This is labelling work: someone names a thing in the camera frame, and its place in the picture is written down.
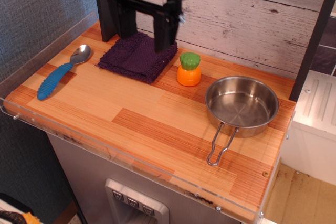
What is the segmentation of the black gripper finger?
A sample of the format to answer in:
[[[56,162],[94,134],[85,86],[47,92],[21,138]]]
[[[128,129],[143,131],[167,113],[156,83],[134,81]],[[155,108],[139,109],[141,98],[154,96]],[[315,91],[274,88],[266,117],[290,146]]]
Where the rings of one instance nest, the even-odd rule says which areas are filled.
[[[164,52],[175,42],[180,22],[180,11],[157,12],[153,15],[154,50]]]
[[[108,0],[112,21],[118,36],[127,39],[137,32],[136,11],[127,0]]]

